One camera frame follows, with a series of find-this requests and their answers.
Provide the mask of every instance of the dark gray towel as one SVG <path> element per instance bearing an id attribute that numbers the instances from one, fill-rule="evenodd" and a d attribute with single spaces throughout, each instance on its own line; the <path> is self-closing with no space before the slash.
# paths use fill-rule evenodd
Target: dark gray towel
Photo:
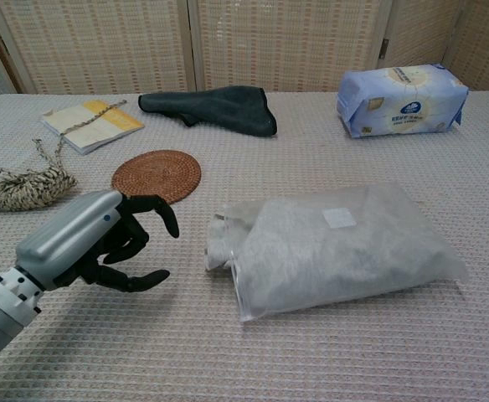
<path id="1" fill-rule="evenodd" d="M 203 92 L 162 92 L 138 97 L 145 112 L 178 117 L 187 126 L 206 121 L 256 137 L 276 134 L 276 119 L 263 88 L 227 86 Z"/>

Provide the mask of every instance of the notebook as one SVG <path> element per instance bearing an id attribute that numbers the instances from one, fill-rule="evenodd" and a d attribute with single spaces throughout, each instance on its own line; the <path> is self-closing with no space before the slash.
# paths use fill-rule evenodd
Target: notebook
<path id="1" fill-rule="evenodd" d="M 55 134 L 88 121 L 108 106 L 102 100 L 89 100 L 82 105 L 49 111 L 42 115 L 42 122 Z M 78 153 L 86 155 L 107 142 L 143 128 L 144 125 L 118 108 L 112 108 L 103 116 L 86 126 L 73 130 L 64 136 Z"/>

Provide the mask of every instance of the robotic hand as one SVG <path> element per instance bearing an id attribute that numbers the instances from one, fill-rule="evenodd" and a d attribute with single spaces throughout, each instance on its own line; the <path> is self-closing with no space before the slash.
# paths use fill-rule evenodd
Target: robotic hand
<path id="1" fill-rule="evenodd" d="M 158 196 L 126 197 L 116 190 L 88 193 L 61 209 L 16 249 L 16 265 L 0 273 L 0 351 L 40 313 L 44 291 L 77 277 L 119 291 L 146 291 L 168 278 L 165 270 L 128 277 L 104 264 L 136 255 L 149 240 L 133 214 L 155 210 L 168 233 L 179 236 L 172 208 Z"/>

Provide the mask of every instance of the round woven coaster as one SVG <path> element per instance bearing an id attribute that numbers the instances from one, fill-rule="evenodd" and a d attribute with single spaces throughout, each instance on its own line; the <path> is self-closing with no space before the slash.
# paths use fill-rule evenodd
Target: round woven coaster
<path id="1" fill-rule="evenodd" d="M 112 176 L 112 187 L 125 195 L 158 195 L 169 203 L 187 197 L 200 183 L 200 165 L 185 152 L 143 153 L 123 163 Z"/>

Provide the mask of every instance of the tablecloth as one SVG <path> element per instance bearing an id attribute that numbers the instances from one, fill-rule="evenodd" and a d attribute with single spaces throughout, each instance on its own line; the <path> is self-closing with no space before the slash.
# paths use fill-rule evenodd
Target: tablecloth
<path id="1" fill-rule="evenodd" d="M 78 280 L 0 353 L 0 401 L 489 400 L 489 92 L 472 92 L 447 133 L 351 139 L 332 93 L 268 94 L 276 138 L 141 112 L 136 95 L 0 95 L 0 168 L 44 167 L 39 115 L 89 99 L 129 100 L 146 127 L 87 156 L 64 149 L 79 180 L 56 205 L 0 213 L 0 271 L 16 244 L 76 195 L 109 188 L 126 160 L 155 149 L 198 159 L 199 187 L 174 204 L 181 237 L 143 214 L 148 247 L 118 266 L 170 277 L 139 294 Z M 466 261 L 466 284 L 406 291 L 239 322 L 231 274 L 206 272 L 211 216 L 224 203 L 398 182 Z"/>

